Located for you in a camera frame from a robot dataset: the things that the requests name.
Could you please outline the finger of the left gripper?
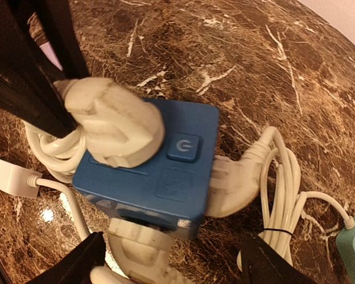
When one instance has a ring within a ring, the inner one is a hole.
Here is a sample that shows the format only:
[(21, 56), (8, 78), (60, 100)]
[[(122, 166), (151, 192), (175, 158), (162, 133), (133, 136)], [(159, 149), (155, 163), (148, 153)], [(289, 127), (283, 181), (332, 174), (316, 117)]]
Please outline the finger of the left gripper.
[(30, 35), (32, 2), (0, 1), (0, 109), (63, 138), (77, 123), (54, 83), (68, 78)]
[(33, 1), (43, 30), (68, 79), (83, 79), (90, 76), (73, 28), (69, 1)]

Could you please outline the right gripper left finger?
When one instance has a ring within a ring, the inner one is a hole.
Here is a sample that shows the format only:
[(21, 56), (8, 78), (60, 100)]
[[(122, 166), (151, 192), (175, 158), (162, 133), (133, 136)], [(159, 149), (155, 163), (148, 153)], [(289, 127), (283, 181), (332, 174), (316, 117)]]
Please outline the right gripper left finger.
[(105, 265), (103, 232), (93, 232), (49, 270), (28, 283), (92, 283), (91, 270)]

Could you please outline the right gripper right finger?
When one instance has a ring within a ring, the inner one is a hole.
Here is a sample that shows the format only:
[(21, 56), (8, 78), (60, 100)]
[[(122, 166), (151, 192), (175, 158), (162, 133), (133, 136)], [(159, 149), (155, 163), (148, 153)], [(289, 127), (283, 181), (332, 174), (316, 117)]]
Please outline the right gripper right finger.
[(242, 283), (314, 283), (258, 236), (242, 233), (240, 253)]

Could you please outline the dark blue cube socket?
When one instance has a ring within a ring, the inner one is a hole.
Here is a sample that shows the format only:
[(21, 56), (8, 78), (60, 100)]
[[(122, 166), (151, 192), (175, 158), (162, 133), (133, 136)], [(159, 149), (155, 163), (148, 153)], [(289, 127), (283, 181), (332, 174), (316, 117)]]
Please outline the dark blue cube socket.
[(132, 169), (107, 166), (86, 152), (72, 184), (111, 218), (191, 240), (205, 215), (220, 112), (194, 102), (151, 103), (161, 112), (166, 129), (159, 151)]

